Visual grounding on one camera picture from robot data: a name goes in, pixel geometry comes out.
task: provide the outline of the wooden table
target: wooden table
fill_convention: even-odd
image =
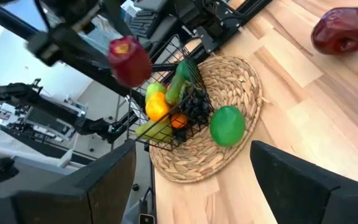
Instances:
[[[319,18],[339,6],[358,6],[358,0],[273,0],[217,54],[246,59],[262,80],[270,104],[251,139],[358,181],[358,52],[321,55],[310,41]],[[161,224],[276,223],[249,144],[208,180],[176,184],[156,171],[155,184]]]

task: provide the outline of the wire basket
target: wire basket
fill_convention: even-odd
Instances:
[[[128,120],[134,114],[138,117],[135,124],[131,126],[128,124],[127,138],[171,151],[208,126],[210,114],[214,108],[197,64],[189,56],[189,51],[183,47],[177,36],[173,36],[164,43],[160,51],[154,55],[158,58],[151,58],[152,61],[156,59],[151,78],[142,86],[132,89],[131,95],[127,99],[129,102]],[[160,119],[149,120],[145,113],[147,103],[138,105],[136,101],[142,100],[135,100],[132,92],[137,91],[141,97],[144,97],[147,87],[157,82],[169,88],[176,69],[182,62],[186,65],[182,67],[184,69],[182,73],[188,74],[188,76],[180,88],[177,103],[170,105],[169,111]]]

